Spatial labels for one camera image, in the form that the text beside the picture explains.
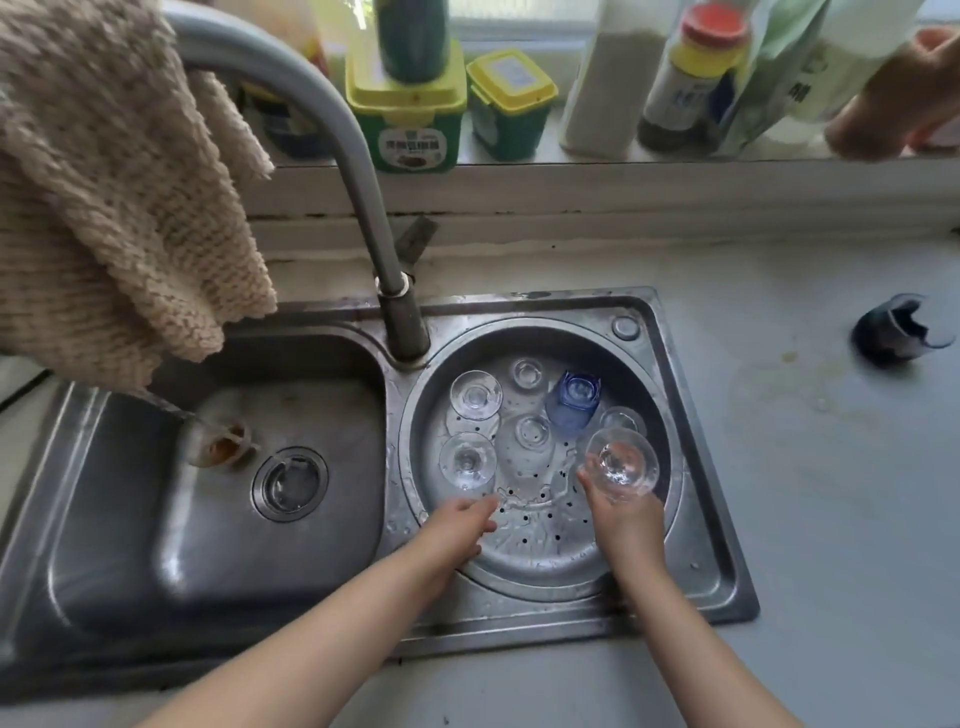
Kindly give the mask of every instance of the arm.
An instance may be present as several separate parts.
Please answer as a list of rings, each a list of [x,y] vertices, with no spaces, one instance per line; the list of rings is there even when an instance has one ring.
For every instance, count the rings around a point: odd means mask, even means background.
[[[690,728],[797,728],[802,724],[747,670],[671,578],[663,507],[652,494],[611,503],[577,472],[613,575],[634,606],[650,652]]]
[[[410,544],[206,677],[140,728],[326,726],[493,531],[494,497],[453,500]]]

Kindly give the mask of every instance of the beige towel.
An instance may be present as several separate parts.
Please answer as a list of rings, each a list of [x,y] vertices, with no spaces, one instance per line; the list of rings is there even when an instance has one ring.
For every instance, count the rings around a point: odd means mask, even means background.
[[[218,351],[276,309],[234,188],[272,171],[158,0],[0,0],[0,350],[125,392]]]

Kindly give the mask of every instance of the blue cup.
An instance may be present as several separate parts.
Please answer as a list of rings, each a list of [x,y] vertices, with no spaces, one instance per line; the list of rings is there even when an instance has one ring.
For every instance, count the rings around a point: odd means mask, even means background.
[[[546,398],[546,416],[559,432],[572,437],[587,427],[599,404],[600,377],[567,370]]]

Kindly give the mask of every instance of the red lid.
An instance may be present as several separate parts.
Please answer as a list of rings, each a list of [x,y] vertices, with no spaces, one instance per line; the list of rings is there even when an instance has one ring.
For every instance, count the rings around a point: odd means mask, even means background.
[[[748,26],[736,8],[723,3],[700,3],[684,13],[684,37],[706,48],[734,48],[747,38]]]

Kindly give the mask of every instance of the jar with red lid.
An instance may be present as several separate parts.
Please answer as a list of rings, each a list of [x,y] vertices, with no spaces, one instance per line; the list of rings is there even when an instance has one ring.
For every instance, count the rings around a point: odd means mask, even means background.
[[[643,146],[672,152],[696,140],[710,93],[740,61],[749,35],[736,8],[707,2],[687,9],[643,109]]]

